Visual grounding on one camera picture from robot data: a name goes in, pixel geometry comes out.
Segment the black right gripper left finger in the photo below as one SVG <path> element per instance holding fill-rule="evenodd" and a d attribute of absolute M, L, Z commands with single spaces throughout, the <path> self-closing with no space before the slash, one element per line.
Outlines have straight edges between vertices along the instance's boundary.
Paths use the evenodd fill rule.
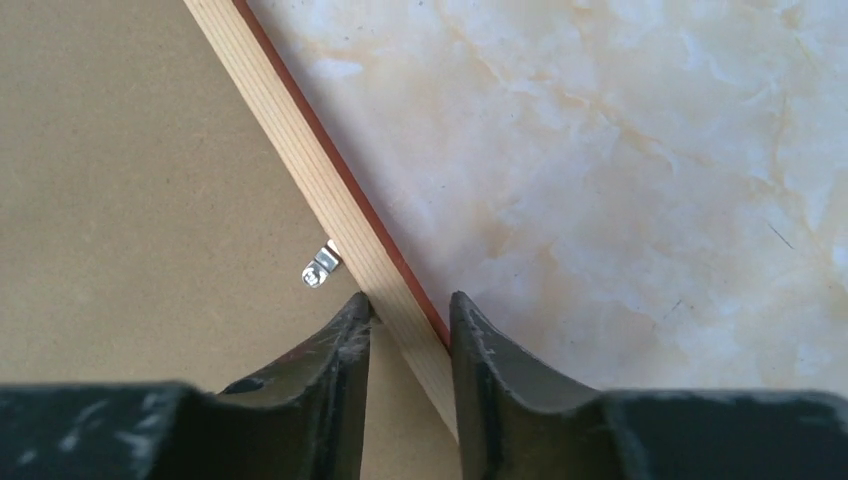
<path fill-rule="evenodd" d="M 5 479 L 356 479 L 371 307 L 211 393 L 176 382 L 5 384 Z"/>

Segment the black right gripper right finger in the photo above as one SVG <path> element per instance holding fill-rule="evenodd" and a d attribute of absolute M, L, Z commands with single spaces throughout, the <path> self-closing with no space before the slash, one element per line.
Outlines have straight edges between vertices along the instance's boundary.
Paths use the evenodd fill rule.
<path fill-rule="evenodd" d="M 450 302 L 466 479 L 843 479 L 847 402 L 821 391 L 596 390 Z"/>

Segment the red wooden picture frame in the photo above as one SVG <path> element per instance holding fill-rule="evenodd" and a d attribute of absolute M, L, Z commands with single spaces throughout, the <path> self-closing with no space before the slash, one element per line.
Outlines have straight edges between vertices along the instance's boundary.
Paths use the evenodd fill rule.
<path fill-rule="evenodd" d="M 180 1 L 1 5 L 1 388 L 263 368 L 355 294 L 300 270 L 312 213 Z M 452 436 L 370 323 L 360 478 L 456 479 Z"/>

